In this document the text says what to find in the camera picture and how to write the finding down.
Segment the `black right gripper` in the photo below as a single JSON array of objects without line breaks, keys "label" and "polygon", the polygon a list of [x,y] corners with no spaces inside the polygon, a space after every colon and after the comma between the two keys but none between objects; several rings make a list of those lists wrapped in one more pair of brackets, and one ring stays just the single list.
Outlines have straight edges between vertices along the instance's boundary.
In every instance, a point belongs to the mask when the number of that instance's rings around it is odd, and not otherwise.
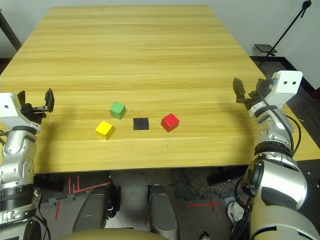
[{"label": "black right gripper", "polygon": [[245,98],[246,91],[244,88],[244,84],[240,79],[235,77],[233,79],[232,87],[236,95],[236,103],[244,104],[245,108],[249,110],[252,106],[262,101],[260,94],[263,97],[266,97],[271,92],[270,86],[272,85],[273,85],[273,80],[271,78],[267,78],[267,79],[259,78],[256,84],[255,91],[251,91],[249,93],[249,98]]}]

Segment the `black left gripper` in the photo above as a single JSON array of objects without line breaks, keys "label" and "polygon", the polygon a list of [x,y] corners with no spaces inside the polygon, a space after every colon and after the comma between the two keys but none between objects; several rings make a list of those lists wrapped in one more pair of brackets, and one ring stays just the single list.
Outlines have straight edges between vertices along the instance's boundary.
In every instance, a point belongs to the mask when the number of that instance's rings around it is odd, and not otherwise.
[{"label": "black left gripper", "polygon": [[30,103],[26,103],[26,92],[23,90],[17,94],[21,113],[31,122],[41,124],[43,118],[46,118],[46,112],[52,112],[54,110],[55,98],[51,88],[49,88],[45,94],[45,105],[32,107]]}]

